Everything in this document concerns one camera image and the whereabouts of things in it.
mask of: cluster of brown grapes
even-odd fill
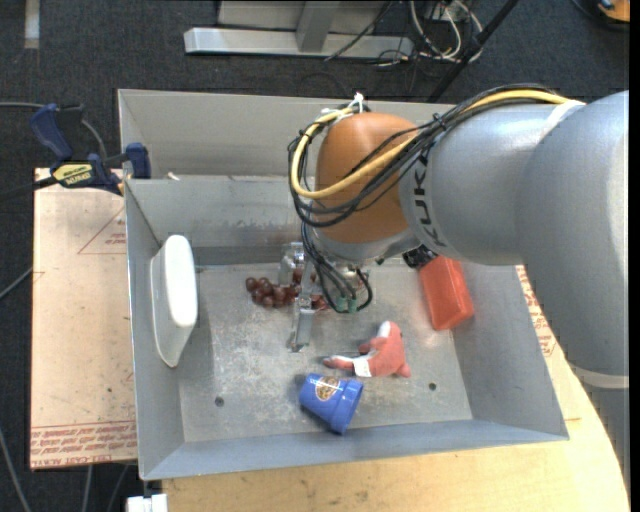
[[[293,304],[300,293],[300,281],[302,279],[302,269],[293,271],[293,282],[289,285],[273,284],[266,277],[256,279],[248,277],[245,287],[251,294],[251,300],[265,308],[281,308]],[[312,295],[313,309],[324,309],[326,303],[321,295]]]

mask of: cardboard sheet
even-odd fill
[[[35,194],[32,469],[137,457],[124,200]]]

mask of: yellow cable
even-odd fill
[[[487,96],[486,98],[478,100],[474,104],[470,105],[465,110],[463,110],[463,112],[466,112],[467,110],[470,110],[476,107],[481,107],[483,105],[488,105],[496,101],[502,101],[505,99],[535,99],[535,100],[546,101],[547,103],[555,103],[555,104],[561,104],[569,101],[568,98],[565,98],[563,96],[558,96],[556,94],[544,92],[544,91],[537,91],[534,89],[520,89],[520,90],[514,90],[514,91],[499,92],[499,93],[495,93],[490,96]],[[387,165],[395,156],[397,156],[405,147],[407,147],[411,143],[411,141],[415,139],[418,135],[416,133],[410,139],[402,142],[401,144],[398,144],[397,146],[390,149],[386,153],[383,153],[376,159],[363,165],[357,172],[347,176],[346,178],[340,180],[337,183],[334,183],[330,187],[324,188],[322,190],[316,190],[316,191],[306,190],[302,188],[298,180],[298,166],[300,165],[300,158],[302,157],[302,152],[304,151],[304,148],[308,145],[311,135],[313,135],[313,133],[320,127],[321,123],[333,121],[334,119],[337,119],[340,115],[349,114],[351,112],[353,112],[353,110],[351,110],[350,108],[345,108],[339,111],[334,111],[329,114],[326,114],[316,119],[314,124],[312,124],[311,126],[309,126],[309,128],[307,128],[307,130],[305,131],[305,135],[308,135],[307,137],[304,137],[304,136],[301,137],[300,142],[298,142],[298,146],[296,147],[295,153],[293,155],[293,159],[291,161],[291,184],[293,186],[293,189],[298,195],[302,197],[306,197],[307,199],[322,199],[332,194],[335,194],[336,192],[344,190],[349,185],[352,185],[353,183],[366,177],[371,171],[378,170],[381,167],[384,167],[385,165]]]

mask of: yellow clamp label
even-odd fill
[[[78,185],[93,178],[93,168],[88,163],[64,164],[52,173],[53,177],[66,187]]]

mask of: gray bin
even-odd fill
[[[370,269],[373,304],[356,315],[315,314],[311,344],[298,353],[287,346],[291,307],[265,310],[250,301],[245,279],[275,280],[283,245],[299,240],[286,147],[321,108],[342,102],[119,92],[122,146],[143,143],[153,168],[152,179],[128,180],[125,192],[141,478],[567,438],[513,267],[465,264],[475,315],[438,332],[417,273],[388,260]],[[416,123],[445,108],[369,106]],[[174,369],[155,349],[149,276],[151,258],[172,234],[192,245],[199,301]],[[401,326],[412,376],[361,379],[349,429],[333,434],[298,404],[301,380],[312,372],[349,377],[322,366],[321,357],[353,352],[384,320]]]

